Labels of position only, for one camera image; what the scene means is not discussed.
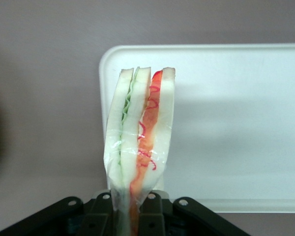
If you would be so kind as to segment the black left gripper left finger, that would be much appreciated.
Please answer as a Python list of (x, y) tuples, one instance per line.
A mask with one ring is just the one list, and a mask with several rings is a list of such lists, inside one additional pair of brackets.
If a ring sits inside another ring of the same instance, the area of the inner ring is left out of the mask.
[(85, 204), (83, 236), (115, 236), (116, 216), (110, 191), (95, 193)]

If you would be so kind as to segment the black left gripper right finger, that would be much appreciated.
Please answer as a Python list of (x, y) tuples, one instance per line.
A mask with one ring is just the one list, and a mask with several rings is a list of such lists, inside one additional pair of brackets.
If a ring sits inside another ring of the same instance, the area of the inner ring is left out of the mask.
[(150, 192), (140, 207), (139, 235), (166, 235), (162, 198), (157, 192)]

